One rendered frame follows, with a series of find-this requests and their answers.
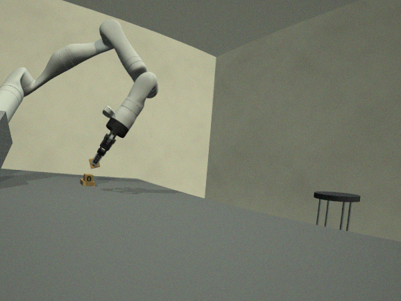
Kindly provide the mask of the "tan rectangular tray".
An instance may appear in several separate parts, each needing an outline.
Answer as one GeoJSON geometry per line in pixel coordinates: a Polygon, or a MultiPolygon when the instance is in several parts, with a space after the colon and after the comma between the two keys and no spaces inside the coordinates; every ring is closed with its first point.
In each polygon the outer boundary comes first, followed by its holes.
{"type": "Polygon", "coordinates": [[[80,183],[81,183],[83,186],[86,186],[86,187],[95,187],[95,181],[93,181],[93,182],[87,182],[87,181],[83,181],[83,179],[80,179],[80,183]]]}

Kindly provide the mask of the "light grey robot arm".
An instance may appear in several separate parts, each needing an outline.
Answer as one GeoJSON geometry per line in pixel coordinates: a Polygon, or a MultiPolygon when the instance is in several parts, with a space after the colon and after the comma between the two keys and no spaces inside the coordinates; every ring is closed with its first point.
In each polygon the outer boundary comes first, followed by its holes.
{"type": "Polygon", "coordinates": [[[116,112],[110,106],[106,106],[103,114],[107,118],[116,119],[130,130],[143,110],[146,98],[153,98],[158,93],[157,77],[147,71],[146,65],[130,45],[118,21],[105,20],[100,25],[99,31],[101,39],[95,42],[69,44],[54,52],[37,79],[33,80],[24,67],[14,70],[7,77],[0,86],[0,110],[6,111],[8,123],[25,96],[76,65],[100,53],[115,49],[134,85],[116,112]]]}

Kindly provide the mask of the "tan cube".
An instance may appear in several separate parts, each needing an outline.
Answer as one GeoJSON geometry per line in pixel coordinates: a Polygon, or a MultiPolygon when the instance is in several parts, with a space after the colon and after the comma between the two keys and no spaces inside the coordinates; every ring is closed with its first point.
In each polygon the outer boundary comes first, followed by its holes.
{"type": "Polygon", "coordinates": [[[84,173],[83,181],[93,182],[93,177],[94,175],[92,174],[84,173]]]}
{"type": "Polygon", "coordinates": [[[94,166],[94,165],[92,164],[92,160],[93,160],[93,158],[89,159],[89,163],[90,163],[90,167],[91,167],[91,169],[93,169],[93,168],[97,168],[97,167],[100,167],[100,162],[98,163],[98,165],[97,165],[97,166],[94,166]]]}

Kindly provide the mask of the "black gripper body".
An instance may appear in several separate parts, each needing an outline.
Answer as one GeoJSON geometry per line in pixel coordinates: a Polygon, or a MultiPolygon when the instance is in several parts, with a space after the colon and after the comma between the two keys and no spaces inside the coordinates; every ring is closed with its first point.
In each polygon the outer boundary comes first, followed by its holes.
{"type": "Polygon", "coordinates": [[[110,118],[110,120],[106,124],[106,127],[110,130],[109,136],[111,134],[114,135],[113,139],[116,136],[124,138],[129,131],[129,129],[124,124],[122,124],[121,122],[117,121],[114,118],[110,118]]]}

